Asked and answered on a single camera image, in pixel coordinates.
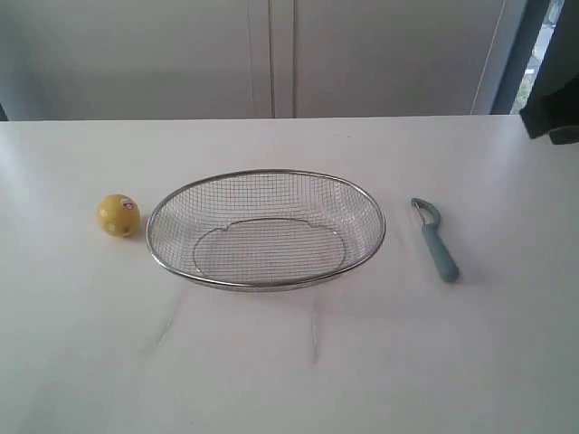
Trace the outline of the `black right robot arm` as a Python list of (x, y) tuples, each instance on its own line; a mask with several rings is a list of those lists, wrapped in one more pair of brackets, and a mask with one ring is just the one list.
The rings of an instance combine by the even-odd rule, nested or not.
[(578, 142), (578, 3), (566, 1), (527, 104), (519, 116), (530, 138)]

